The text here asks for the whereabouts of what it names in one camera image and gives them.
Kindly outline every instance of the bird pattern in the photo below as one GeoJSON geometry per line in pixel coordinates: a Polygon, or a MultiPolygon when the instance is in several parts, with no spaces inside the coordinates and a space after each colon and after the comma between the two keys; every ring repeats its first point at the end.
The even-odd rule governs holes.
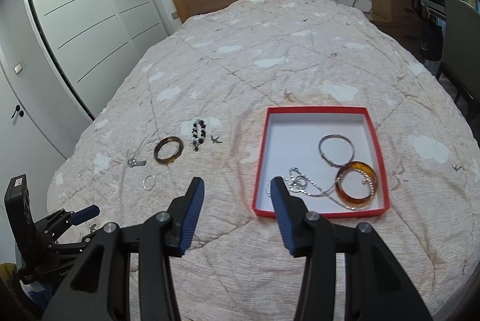
{"type": "Polygon", "coordinates": [[[221,136],[218,136],[217,138],[213,138],[213,134],[210,134],[210,138],[212,139],[212,144],[223,144],[223,141],[219,141],[218,139],[221,136]]]}
{"type": "Polygon", "coordinates": [[[295,101],[292,99],[291,95],[293,93],[288,93],[287,90],[285,90],[285,92],[283,93],[283,97],[284,99],[286,99],[287,101],[291,102],[291,103],[295,103],[295,101]]]}
{"type": "Polygon", "coordinates": [[[400,170],[398,172],[392,171],[392,176],[397,179],[397,183],[390,189],[390,191],[398,190],[400,187],[402,187],[403,182],[407,183],[409,181],[408,179],[405,179],[405,167],[403,166],[401,160],[400,170]]]}

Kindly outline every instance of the silver chain necklace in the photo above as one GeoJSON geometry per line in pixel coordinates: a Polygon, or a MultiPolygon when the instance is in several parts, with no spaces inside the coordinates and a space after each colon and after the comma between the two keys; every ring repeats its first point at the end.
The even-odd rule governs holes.
{"type": "MultiPolygon", "coordinates": [[[[321,197],[327,197],[331,201],[335,202],[337,205],[342,206],[343,208],[347,210],[358,210],[359,208],[351,207],[348,206],[341,201],[335,199],[332,197],[330,194],[334,190],[335,183],[330,186],[329,189],[324,190],[322,189],[318,184],[316,184],[313,180],[311,180],[309,177],[304,175],[299,171],[298,168],[290,168],[289,169],[289,175],[290,175],[290,181],[282,177],[283,181],[285,182],[286,187],[290,190],[292,193],[299,193],[301,192],[302,194],[305,194],[308,197],[313,197],[313,198],[321,198],[321,197]],[[298,176],[294,177],[292,176],[292,172],[297,173],[298,176]],[[310,194],[309,192],[306,191],[306,188],[308,186],[308,183],[313,185],[318,191],[320,191],[320,194],[310,194]]],[[[270,180],[265,184],[265,192],[268,196],[270,196],[270,180]]]]}

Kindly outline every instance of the silver ring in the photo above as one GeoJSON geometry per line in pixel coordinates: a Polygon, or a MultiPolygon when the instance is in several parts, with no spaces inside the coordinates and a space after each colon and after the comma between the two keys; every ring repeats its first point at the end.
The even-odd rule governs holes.
{"type": "Polygon", "coordinates": [[[323,137],[320,142],[318,143],[318,151],[320,152],[320,155],[322,156],[322,158],[328,163],[329,166],[331,167],[336,167],[336,168],[342,168],[345,164],[349,163],[350,161],[353,161],[353,158],[355,156],[355,147],[353,146],[352,144],[352,141],[350,141],[349,139],[347,139],[347,137],[345,136],[342,136],[341,134],[329,134],[328,136],[325,136],[323,137]],[[352,156],[351,158],[344,164],[335,164],[332,160],[330,160],[327,155],[325,153],[322,152],[322,144],[324,141],[328,140],[328,139],[331,139],[331,138],[339,138],[339,139],[342,139],[342,140],[345,140],[346,142],[348,142],[350,144],[350,146],[352,147],[352,156]]]}
{"type": "Polygon", "coordinates": [[[152,190],[153,190],[153,187],[155,187],[155,176],[153,176],[153,175],[148,175],[145,179],[143,179],[143,188],[144,188],[145,190],[147,190],[147,191],[152,191],[152,190]],[[151,178],[153,179],[153,185],[152,185],[152,187],[147,188],[147,186],[145,186],[145,182],[146,182],[146,180],[147,180],[149,177],[151,177],[151,178]]]}

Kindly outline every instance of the blue handle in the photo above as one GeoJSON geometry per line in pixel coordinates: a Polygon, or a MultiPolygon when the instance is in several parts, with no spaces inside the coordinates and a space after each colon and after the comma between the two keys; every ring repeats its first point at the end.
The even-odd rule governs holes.
{"type": "Polygon", "coordinates": [[[70,223],[77,227],[78,225],[83,224],[84,222],[87,222],[92,218],[95,218],[99,214],[100,214],[99,207],[97,205],[91,205],[84,208],[83,210],[80,210],[79,212],[74,213],[70,217],[70,223]]]}
{"type": "Polygon", "coordinates": [[[278,186],[285,187],[283,179],[276,177],[270,181],[270,198],[272,199],[273,210],[277,217],[278,228],[280,229],[280,235],[282,236],[283,245],[289,250],[290,255],[294,255],[297,250],[297,244],[295,240],[295,233],[293,222],[289,216],[289,210],[286,206],[286,201],[282,198],[282,194],[278,186]]]}
{"type": "Polygon", "coordinates": [[[203,198],[205,196],[205,184],[201,178],[197,179],[197,187],[193,192],[193,196],[191,197],[189,206],[187,207],[187,211],[185,213],[185,218],[182,223],[181,240],[180,244],[178,245],[178,249],[182,255],[191,246],[191,240],[194,237],[195,228],[197,227],[198,222],[198,216],[200,215],[200,211],[202,210],[203,198]]]}

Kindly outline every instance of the brown bangle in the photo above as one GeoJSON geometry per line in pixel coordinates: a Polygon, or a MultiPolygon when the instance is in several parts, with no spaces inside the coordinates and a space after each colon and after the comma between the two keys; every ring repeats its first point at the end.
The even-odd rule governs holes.
{"type": "Polygon", "coordinates": [[[335,179],[335,189],[337,194],[342,201],[344,201],[350,207],[363,207],[370,203],[374,198],[377,191],[378,182],[377,175],[375,171],[367,164],[362,163],[361,161],[351,161],[346,163],[337,173],[337,178],[335,179]],[[349,171],[355,171],[363,175],[362,184],[368,184],[370,189],[370,194],[365,198],[353,198],[344,191],[342,188],[342,178],[349,171]]]}
{"type": "Polygon", "coordinates": [[[153,150],[153,157],[160,164],[170,164],[170,163],[173,163],[182,154],[182,151],[183,151],[183,142],[181,139],[179,139],[178,137],[167,137],[157,144],[157,146],[153,150]],[[158,152],[160,151],[160,148],[165,144],[168,144],[169,142],[178,142],[177,151],[172,156],[167,157],[166,159],[159,159],[158,152]]]}

